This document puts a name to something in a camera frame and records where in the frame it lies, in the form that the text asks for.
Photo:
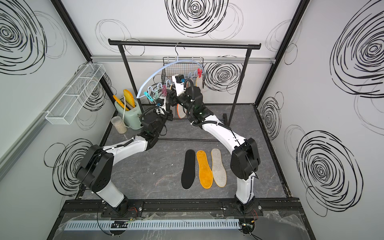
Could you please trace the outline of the light blue clip hanger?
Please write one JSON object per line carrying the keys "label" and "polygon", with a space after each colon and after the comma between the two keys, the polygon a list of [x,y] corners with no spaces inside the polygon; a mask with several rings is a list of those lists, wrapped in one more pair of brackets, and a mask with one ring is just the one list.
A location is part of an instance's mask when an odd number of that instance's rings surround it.
{"label": "light blue clip hanger", "polygon": [[[168,42],[142,42],[145,47],[174,47],[177,50],[177,47],[183,48],[212,48],[213,45],[205,43],[168,43]],[[137,89],[136,98],[141,99],[148,97],[151,99],[150,92],[152,91],[152,86],[149,85],[149,81],[155,78],[155,76],[160,75],[161,81],[155,82],[155,90],[160,88],[163,85],[170,86],[173,84],[172,76],[181,74],[184,78],[198,78],[199,71],[204,70],[202,58],[197,57],[180,57],[177,55],[174,57],[174,61],[170,61],[169,57],[164,58],[164,65],[156,70],[152,75],[148,77],[147,80],[143,82],[139,89]]]}

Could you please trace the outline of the orange fuzzy insole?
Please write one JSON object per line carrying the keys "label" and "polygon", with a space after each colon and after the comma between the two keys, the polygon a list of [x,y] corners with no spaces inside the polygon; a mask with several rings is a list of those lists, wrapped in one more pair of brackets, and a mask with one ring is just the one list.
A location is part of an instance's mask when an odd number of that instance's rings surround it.
{"label": "orange fuzzy insole", "polygon": [[210,189],[213,184],[213,172],[208,163],[206,152],[199,150],[197,152],[197,160],[199,165],[199,180],[204,189]]}

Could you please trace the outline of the grey felt yellow-edged insole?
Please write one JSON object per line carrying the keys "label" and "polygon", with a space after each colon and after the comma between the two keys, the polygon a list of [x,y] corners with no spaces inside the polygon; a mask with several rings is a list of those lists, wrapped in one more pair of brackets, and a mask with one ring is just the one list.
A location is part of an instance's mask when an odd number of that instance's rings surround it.
{"label": "grey felt yellow-edged insole", "polygon": [[219,149],[212,149],[212,172],[218,187],[224,188],[227,184],[227,173],[223,165],[222,153]]}

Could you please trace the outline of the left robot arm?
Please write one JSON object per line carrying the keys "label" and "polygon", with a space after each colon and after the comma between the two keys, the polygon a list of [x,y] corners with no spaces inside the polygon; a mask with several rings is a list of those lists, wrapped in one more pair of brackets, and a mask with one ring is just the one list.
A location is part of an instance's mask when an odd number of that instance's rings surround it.
{"label": "left robot arm", "polygon": [[173,120],[170,100],[158,99],[155,106],[140,115],[143,128],[138,135],[112,146],[91,146],[77,167],[76,178],[119,216],[124,216],[128,213],[128,199],[112,182],[112,168],[132,155],[150,150],[158,142],[168,120]]}

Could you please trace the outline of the white knitted insole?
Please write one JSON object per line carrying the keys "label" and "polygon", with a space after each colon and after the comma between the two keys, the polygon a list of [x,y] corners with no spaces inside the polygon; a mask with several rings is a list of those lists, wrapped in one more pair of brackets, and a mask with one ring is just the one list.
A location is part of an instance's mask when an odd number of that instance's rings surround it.
{"label": "white knitted insole", "polygon": [[196,79],[196,86],[199,87],[200,89],[202,89],[203,88],[203,83],[204,83],[203,76],[197,77],[197,79]]}

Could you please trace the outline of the grey orange-edged insole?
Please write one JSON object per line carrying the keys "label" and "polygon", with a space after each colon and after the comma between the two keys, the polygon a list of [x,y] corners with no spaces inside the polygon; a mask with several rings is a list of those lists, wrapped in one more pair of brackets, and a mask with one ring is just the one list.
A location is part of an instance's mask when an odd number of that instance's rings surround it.
{"label": "grey orange-edged insole", "polygon": [[176,110],[177,110],[177,115],[180,119],[184,119],[186,117],[187,114],[186,114],[185,108],[182,105],[177,104]]}

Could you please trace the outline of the grey black-backed insole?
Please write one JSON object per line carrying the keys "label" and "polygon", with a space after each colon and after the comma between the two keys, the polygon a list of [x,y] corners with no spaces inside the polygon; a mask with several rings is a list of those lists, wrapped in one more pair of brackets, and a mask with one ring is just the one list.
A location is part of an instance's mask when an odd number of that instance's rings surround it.
{"label": "grey black-backed insole", "polygon": [[196,153],[194,150],[187,150],[185,154],[185,162],[181,176],[181,183],[184,189],[189,189],[195,180],[195,164]]}

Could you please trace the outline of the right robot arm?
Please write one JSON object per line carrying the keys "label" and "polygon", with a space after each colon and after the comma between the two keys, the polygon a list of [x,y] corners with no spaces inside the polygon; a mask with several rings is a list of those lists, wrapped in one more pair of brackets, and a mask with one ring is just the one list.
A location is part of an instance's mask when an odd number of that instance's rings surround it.
{"label": "right robot arm", "polygon": [[203,94],[190,78],[175,75],[167,89],[167,105],[181,105],[194,127],[215,137],[231,154],[230,167],[237,177],[235,199],[239,212],[249,211],[254,204],[254,180],[261,163],[258,146],[253,138],[245,139],[223,124],[203,103]]}

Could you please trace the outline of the black garment rack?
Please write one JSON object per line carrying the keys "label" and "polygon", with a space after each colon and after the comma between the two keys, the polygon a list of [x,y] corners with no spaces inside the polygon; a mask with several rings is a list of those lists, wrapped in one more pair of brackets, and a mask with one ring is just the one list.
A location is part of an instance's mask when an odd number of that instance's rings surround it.
{"label": "black garment rack", "polygon": [[241,75],[240,75],[240,80],[239,80],[239,83],[238,83],[238,87],[237,87],[237,91],[236,91],[236,94],[235,94],[235,99],[234,99],[234,102],[233,102],[233,105],[232,105],[232,109],[231,109],[231,113],[230,113],[230,117],[227,121],[227,124],[221,124],[219,121],[208,121],[208,122],[204,122],[204,121],[201,121],[198,117],[194,117],[194,116],[190,116],[190,109],[194,109],[195,111],[199,110],[200,107],[202,107],[202,103],[199,103],[197,100],[196,100],[196,95],[195,95],[195,88],[196,86],[194,86],[192,80],[190,78],[186,79],[184,81],[184,86],[183,86],[183,90],[180,92],[176,92],[179,96],[182,95],[183,93],[186,92],[186,90],[188,89],[187,88],[187,82],[190,82],[190,89],[191,89],[191,100],[190,100],[190,103],[188,104],[188,109],[187,109],[187,117],[188,119],[191,119],[193,120],[191,122],[191,124],[195,127],[200,127],[204,124],[216,124],[218,126],[221,126],[225,129],[228,129],[230,130],[230,123],[231,123],[231,120],[233,118],[233,114],[234,114],[234,110],[235,110],[235,107],[236,107],[236,104],[237,104],[237,101],[238,101],[238,97],[239,97],[239,94],[240,94],[240,90],[241,90],[241,86],[242,86],[242,83],[243,83],[243,80],[244,80],[244,77],[245,77],[245,73],[246,73],[246,69],[247,69],[247,66],[248,66],[248,63],[249,63],[249,59],[250,59],[250,56],[251,56],[251,53],[253,50],[260,50],[261,49],[261,46],[262,44],[257,44],[257,45],[236,45],[236,44],[206,44],[206,43],[181,43],[181,42],[178,42],[178,43],[173,43],[173,42],[140,42],[140,41],[118,41],[118,40],[111,40],[111,39],[108,39],[108,42],[109,42],[109,45],[111,46],[117,46],[119,48],[119,51],[121,53],[121,56],[122,56],[122,59],[123,59],[123,62],[125,64],[125,67],[126,67],[126,70],[127,70],[127,73],[129,75],[129,79],[131,81],[131,84],[134,88],[134,92],[136,93],[137,95],[137,99],[139,100],[140,98],[142,98],[143,96],[141,95],[141,92],[143,90],[143,88],[145,87],[145,85],[147,84],[147,82],[152,79],[157,73],[161,72],[163,69],[166,69],[167,67],[170,67],[174,64],[178,64],[178,63],[192,63],[192,64],[196,64],[198,65],[202,70],[204,70],[204,67],[199,64],[198,62],[196,61],[193,61],[193,60],[189,60],[189,59],[185,59],[185,60],[180,60],[178,57],[176,57],[176,61],[174,62],[171,62],[167,65],[164,65],[162,68],[158,69],[155,73],[153,73],[143,84],[142,86],[137,89],[136,87],[136,84],[135,84],[135,81],[134,81],[134,78],[133,78],[133,75],[132,75],[132,72],[131,72],[131,69],[130,69],[130,66],[129,66],[129,63],[128,63],[128,59],[127,59],[127,56],[125,54],[125,50],[124,50],[124,47],[125,46],[144,46],[144,47],[187,47],[187,48],[208,48],[208,49],[242,49],[242,50],[246,50],[246,56],[245,56],[245,60],[244,60],[244,64],[243,64],[243,68],[242,68],[242,72],[241,72]]}

